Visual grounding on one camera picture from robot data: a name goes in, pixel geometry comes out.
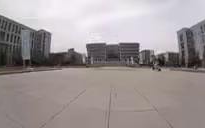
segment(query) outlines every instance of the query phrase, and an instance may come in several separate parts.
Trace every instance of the sky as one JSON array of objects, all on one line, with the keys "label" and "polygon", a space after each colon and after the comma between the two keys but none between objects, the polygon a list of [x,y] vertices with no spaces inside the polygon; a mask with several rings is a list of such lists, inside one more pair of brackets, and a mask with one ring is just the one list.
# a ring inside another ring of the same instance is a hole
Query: sky
[{"label": "sky", "polygon": [[205,19],[205,0],[0,0],[0,14],[50,31],[51,52],[138,42],[160,53],[178,51],[176,32]]}]

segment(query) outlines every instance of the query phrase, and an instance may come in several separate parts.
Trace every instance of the building facade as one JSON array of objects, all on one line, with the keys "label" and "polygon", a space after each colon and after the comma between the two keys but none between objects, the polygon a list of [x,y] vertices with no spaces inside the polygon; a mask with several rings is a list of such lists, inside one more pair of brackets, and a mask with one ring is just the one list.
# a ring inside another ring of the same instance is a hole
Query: building facade
[{"label": "building facade", "polygon": [[133,57],[134,60],[138,60],[139,57],[139,43],[119,43],[120,60],[127,61]]},{"label": "building facade", "polygon": [[205,67],[205,20],[177,32],[180,64]]},{"label": "building facade", "polygon": [[88,60],[93,62],[129,61],[132,57],[138,61],[139,43],[92,43],[87,44]]},{"label": "building facade", "polygon": [[153,61],[154,50],[142,50],[139,53],[139,63],[149,65]]},{"label": "building facade", "polygon": [[118,44],[109,44],[106,46],[107,61],[120,61],[120,51]]},{"label": "building facade", "polygon": [[165,52],[157,55],[161,66],[178,66],[179,65],[179,53]]},{"label": "building facade", "polygon": [[30,30],[31,56],[34,57],[37,31],[0,15],[0,65],[22,63],[21,30]]},{"label": "building facade", "polygon": [[106,43],[87,44],[88,60],[93,62],[106,61]]}]

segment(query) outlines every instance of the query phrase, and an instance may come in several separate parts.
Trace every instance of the building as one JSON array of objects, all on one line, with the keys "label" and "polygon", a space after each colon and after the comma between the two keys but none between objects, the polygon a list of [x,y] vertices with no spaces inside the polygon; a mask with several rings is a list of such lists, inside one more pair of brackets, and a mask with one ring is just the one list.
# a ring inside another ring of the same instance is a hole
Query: building
[{"label": "building", "polygon": [[205,20],[177,32],[180,64],[205,67]]},{"label": "building", "polygon": [[50,53],[48,58],[49,65],[83,65],[83,55],[76,52],[73,48],[68,52]]},{"label": "building", "polygon": [[134,60],[138,60],[139,57],[139,43],[119,43],[119,50],[120,50],[120,60],[127,61],[131,57]]},{"label": "building", "polygon": [[178,66],[179,65],[179,53],[165,52],[157,55],[158,61],[161,66]]},{"label": "building", "polygon": [[92,43],[87,44],[88,60],[93,62],[105,62],[106,57],[106,43]]},{"label": "building", "polygon": [[120,51],[118,44],[109,44],[106,46],[107,61],[120,61]]},{"label": "building", "polygon": [[142,50],[139,53],[139,63],[149,65],[153,61],[154,50]]},{"label": "building", "polygon": [[43,53],[45,58],[48,58],[51,49],[51,33],[41,29],[36,32],[36,35],[36,50]]},{"label": "building", "polygon": [[[37,31],[0,15],[0,65],[22,64],[21,30],[30,31],[31,58],[35,57]],[[49,51],[50,48],[45,48],[45,53]]]},{"label": "building", "polygon": [[138,61],[139,43],[92,43],[87,44],[88,60],[94,63],[123,61],[127,62],[132,57]]}]

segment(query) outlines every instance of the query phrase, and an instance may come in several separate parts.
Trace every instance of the concrete slab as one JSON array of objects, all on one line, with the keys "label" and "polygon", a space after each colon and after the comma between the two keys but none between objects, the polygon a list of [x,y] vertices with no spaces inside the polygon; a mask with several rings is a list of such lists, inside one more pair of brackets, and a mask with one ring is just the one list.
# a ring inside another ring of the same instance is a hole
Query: concrete slab
[{"label": "concrete slab", "polygon": [[70,104],[45,128],[105,128],[110,88],[92,87]]},{"label": "concrete slab", "polygon": [[168,128],[166,120],[205,128],[205,74],[109,67],[0,76],[0,128]]}]

